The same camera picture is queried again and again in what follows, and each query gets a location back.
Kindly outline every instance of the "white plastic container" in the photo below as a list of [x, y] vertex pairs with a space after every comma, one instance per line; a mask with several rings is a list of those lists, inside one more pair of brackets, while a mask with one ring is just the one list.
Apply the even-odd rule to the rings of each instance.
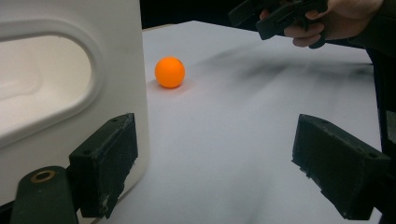
[[0, 41], [0, 204], [23, 176], [67, 167], [101, 125], [132, 112], [129, 189], [149, 159], [139, 1], [0, 0]]

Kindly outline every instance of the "table surface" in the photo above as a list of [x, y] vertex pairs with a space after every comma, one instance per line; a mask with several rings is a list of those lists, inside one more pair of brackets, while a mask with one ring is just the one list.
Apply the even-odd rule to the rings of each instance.
[[[300, 49], [275, 36], [190, 21], [143, 33], [148, 169], [101, 223], [378, 223], [344, 220], [291, 162], [298, 116], [380, 148], [373, 68], [363, 49]], [[176, 89], [154, 67], [185, 65]]]

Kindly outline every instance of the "hand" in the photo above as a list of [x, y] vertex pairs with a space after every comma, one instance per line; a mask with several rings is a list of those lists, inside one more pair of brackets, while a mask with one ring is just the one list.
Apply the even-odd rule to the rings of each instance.
[[[305, 14], [309, 20], [320, 19], [320, 22], [311, 24], [307, 31], [294, 23], [284, 30], [285, 36], [294, 38], [293, 44], [297, 47], [316, 43], [323, 30], [328, 40], [356, 36], [364, 30], [382, 3], [383, 0], [329, 0], [327, 11], [309, 11]], [[268, 15], [269, 12], [265, 9], [260, 19]]]

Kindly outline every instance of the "brass ring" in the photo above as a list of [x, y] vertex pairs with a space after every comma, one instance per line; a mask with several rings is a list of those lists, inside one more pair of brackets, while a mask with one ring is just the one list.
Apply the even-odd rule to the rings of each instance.
[[34, 174], [32, 178], [30, 178], [30, 181], [32, 183], [38, 184], [53, 178], [55, 175], [56, 173], [53, 170], [44, 170]]

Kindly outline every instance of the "ball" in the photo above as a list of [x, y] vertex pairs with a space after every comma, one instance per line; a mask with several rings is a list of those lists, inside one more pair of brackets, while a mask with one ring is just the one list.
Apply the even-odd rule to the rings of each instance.
[[158, 83], [165, 88], [178, 87], [183, 82], [184, 76], [184, 65], [176, 57], [164, 57], [155, 66], [155, 77]]

